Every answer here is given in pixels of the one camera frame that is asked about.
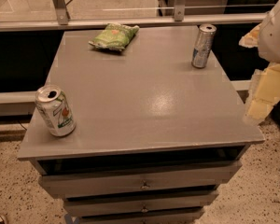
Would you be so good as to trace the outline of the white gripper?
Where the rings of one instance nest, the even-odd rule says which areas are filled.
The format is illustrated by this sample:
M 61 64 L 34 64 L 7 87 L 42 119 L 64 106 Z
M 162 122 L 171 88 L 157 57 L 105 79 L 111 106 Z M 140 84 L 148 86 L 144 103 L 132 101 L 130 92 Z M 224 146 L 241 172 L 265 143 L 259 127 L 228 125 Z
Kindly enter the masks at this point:
M 244 122 L 259 125 L 280 102 L 280 0 L 261 25 L 241 37 L 239 45 L 250 49 L 258 47 L 260 58 L 272 62 L 263 71 L 254 72 L 245 101 Z

